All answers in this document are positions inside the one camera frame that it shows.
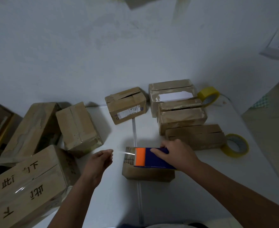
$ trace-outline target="tape roll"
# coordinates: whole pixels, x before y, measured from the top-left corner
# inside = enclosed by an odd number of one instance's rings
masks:
[[[245,154],[248,153],[248,151],[249,151],[248,142],[243,137],[241,137],[240,135],[230,133],[230,134],[226,135],[226,139],[227,139],[227,141],[234,142],[239,148],[239,151],[233,150],[226,143],[225,145],[223,145],[221,147],[221,150],[227,156],[229,156],[229,157],[241,157],[241,156],[244,156]]]
[[[203,107],[209,106],[210,104],[214,103],[219,96],[220,92],[217,91],[214,87],[204,88],[197,94],[197,97],[203,103]]]

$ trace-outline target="torn cardboard surface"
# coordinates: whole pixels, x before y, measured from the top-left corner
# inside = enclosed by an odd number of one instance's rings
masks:
[[[141,181],[171,182],[175,178],[175,171],[160,168],[139,168],[134,166],[135,149],[125,154],[122,175],[126,179]]]
[[[188,103],[182,102],[180,107],[178,106],[179,103],[173,103],[172,105],[159,104],[157,121],[160,135],[165,135],[167,129],[199,126],[206,122],[207,114],[204,108],[198,107],[197,102],[193,102],[192,99],[185,101],[188,101]]]
[[[197,90],[189,79],[149,84],[152,117],[157,117],[158,104],[166,101],[197,97]]]
[[[83,102],[56,112],[65,148],[76,157],[82,157],[103,145]]]
[[[0,165],[15,166],[49,145],[57,144],[61,135],[55,113],[56,102],[34,103],[19,124],[0,156]]]
[[[80,172],[73,157],[51,145],[0,175],[0,227],[32,226],[60,206]]]
[[[147,100],[139,87],[109,95],[105,100],[115,125],[147,112]]]
[[[220,148],[226,144],[225,134],[217,124],[168,129],[165,137],[170,141],[180,139],[193,150]]]

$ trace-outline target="person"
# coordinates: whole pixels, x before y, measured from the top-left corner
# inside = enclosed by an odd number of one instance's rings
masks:
[[[179,139],[164,140],[161,147],[166,147],[169,154],[155,148],[151,151],[205,188],[244,228],[279,227],[279,205],[200,161],[190,146]],[[100,183],[104,171],[112,164],[112,156],[113,150],[108,149],[89,158],[81,177],[48,228],[82,227],[93,191]]]

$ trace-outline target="beige floor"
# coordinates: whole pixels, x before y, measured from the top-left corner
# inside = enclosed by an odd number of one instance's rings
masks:
[[[279,174],[279,84],[268,93],[270,107],[249,109],[242,118],[255,141]],[[209,228],[241,228],[234,218],[204,223]]]

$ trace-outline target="person's right arm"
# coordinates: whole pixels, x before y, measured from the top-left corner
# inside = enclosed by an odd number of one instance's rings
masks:
[[[161,147],[166,147],[169,154],[151,151],[206,189],[244,228],[279,227],[279,205],[201,162],[179,139],[163,141]]]

